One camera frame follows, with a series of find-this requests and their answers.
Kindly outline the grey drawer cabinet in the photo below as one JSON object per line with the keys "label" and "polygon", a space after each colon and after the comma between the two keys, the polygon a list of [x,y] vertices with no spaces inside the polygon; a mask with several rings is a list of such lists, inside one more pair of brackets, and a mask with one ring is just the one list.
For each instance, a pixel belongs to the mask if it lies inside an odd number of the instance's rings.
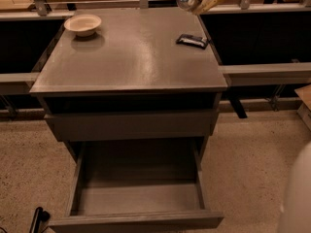
{"label": "grey drawer cabinet", "polygon": [[96,32],[65,31],[31,88],[72,157],[107,140],[189,138],[204,152],[227,84],[211,49],[177,44],[203,35],[177,8],[104,9]]}

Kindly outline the black object on floor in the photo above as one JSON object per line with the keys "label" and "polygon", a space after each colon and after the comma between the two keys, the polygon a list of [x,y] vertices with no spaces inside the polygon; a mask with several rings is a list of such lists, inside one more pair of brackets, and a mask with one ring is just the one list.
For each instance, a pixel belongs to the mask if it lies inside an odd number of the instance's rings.
{"label": "black object on floor", "polygon": [[31,222],[29,233],[39,233],[41,224],[47,222],[51,215],[42,207],[37,207]]}

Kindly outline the white paper bowl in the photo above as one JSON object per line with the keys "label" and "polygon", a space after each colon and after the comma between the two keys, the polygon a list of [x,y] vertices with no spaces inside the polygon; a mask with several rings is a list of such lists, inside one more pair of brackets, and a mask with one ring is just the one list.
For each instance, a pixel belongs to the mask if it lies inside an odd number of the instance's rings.
{"label": "white paper bowl", "polygon": [[64,27],[78,37],[88,37],[95,33],[101,22],[101,18],[95,15],[78,15],[68,18]]}

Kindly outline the open grey middle drawer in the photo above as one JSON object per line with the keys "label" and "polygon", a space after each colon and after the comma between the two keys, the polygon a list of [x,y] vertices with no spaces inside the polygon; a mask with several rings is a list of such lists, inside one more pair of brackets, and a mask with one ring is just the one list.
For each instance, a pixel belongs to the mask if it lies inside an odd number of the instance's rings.
{"label": "open grey middle drawer", "polygon": [[55,233],[160,233],[216,228],[193,139],[87,142]]}

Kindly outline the grey top drawer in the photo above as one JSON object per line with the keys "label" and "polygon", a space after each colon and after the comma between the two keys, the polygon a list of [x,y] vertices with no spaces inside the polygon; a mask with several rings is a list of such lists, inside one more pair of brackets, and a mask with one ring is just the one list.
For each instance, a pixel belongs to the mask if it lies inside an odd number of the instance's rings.
{"label": "grey top drawer", "polygon": [[205,137],[212,134],[217,110],[46,115],[58,141]]}

